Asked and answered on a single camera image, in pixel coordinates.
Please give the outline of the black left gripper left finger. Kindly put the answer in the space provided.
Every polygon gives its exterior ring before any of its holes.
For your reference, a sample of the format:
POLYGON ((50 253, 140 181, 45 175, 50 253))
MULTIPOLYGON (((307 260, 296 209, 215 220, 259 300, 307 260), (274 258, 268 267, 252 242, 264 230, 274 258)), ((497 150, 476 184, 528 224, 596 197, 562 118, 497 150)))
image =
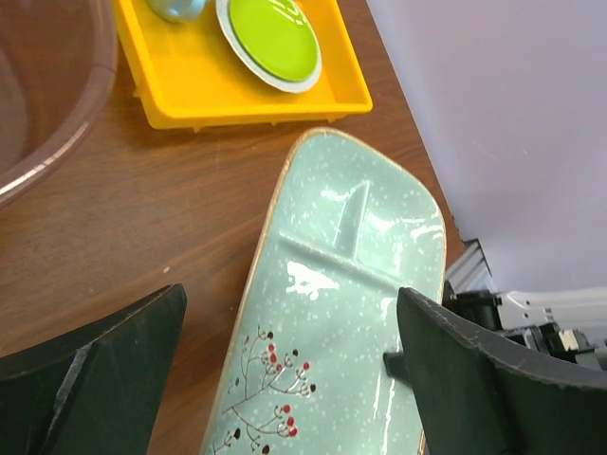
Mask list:
POLYGON ((186 306, 183 286, 167 285, 2 357, 2 453, 146 453, 186 306))

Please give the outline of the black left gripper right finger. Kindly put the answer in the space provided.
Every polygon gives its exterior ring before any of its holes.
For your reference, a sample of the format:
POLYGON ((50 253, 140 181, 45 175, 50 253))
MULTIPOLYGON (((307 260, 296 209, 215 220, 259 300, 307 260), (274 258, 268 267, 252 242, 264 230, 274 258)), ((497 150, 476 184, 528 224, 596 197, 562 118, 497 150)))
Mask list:
POLYGON ((413 391, 430 453, 605 453, 606 352, 555 322, 504 329, 493 311, 398 292, 402 350, 383 361, 413 391))

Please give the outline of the mint green divided dish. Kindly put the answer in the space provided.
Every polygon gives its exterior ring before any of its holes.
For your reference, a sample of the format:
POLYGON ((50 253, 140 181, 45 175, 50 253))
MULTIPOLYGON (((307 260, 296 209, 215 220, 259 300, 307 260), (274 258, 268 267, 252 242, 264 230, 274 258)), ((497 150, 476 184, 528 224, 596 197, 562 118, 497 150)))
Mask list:
POLYGON ((443 292, 446 229, 426 187, 359 139, 293 145, 248 273, 204 454, 419 454, 411 390, 385 371, 397 294, 443 292))

